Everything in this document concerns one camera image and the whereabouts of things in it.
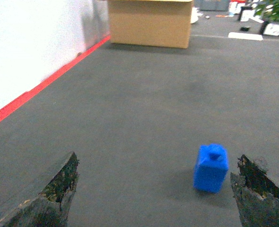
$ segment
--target white paper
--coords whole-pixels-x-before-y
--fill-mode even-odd
[[[262,35],[239,33],[239,32],[230,32],[228,37],[234,39],[247,39],[247,40],[257,40],[257,41],[263,40]]]
[[[279,36],[279,25],[274,24],[274,23],[269,23],[264,32],[263,35],[274,35],[274,36]]]
[[[242,15],[241,15],[241,18],[240,18],[240,21],[241,22],[246,22],[249,20],[249,18],[252,16],[253,14],[253,11],[252,10],[243,10],[242,11]]]

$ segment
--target black object on floor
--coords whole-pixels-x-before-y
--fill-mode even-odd
[[[240,28],[240,31],[242,31],[242,32],[248,32],[250,28],[251,28],[251,27],[249,27],[249,26],[247,26],[247,27],[241,27],[241,28]]]

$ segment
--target potted plant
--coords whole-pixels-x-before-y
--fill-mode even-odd
[[[255,15],[261,16],[264,20],[260,33],[264,35],[279,35],[279,0],[265,0],[264,3],[261,1],[255,10]]]

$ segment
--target white object on floor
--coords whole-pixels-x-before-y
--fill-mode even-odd
[[[197,20],[198,20],[198,10],[197,8],[193,7],[192,15],[191,15],[191,24],[197,22]]]
[[[243,10],[243,11],[242,11],[241,18],[240,18],[240,21],[241,21],[241,22],[246,22],[246,21],[248,21],[253,15],[254,15],[254,11],[253,11],[253,10]]]
[[[228,11],[229,11],[230,16],[235,14],[235,11],[237,9],[237,4],[238,3],[236,1],[229,3]]]
[[[230,32],[228,37],[234,39],[247,39],[247,40],[257,40],[257,41],[263,40],[262,35],[246,34],[246,33],[238,33],[238,32]]]
[[[277,23],[269,23],[264,32],[263,35],[273,35],[273,36],[279,36],[279,24]]]

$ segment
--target green leaves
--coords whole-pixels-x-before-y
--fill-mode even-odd
[[[279,0],[265,0],[264,4],[261,2],[255,10],[255,15],[263,15],[263,18],[279,22]]]

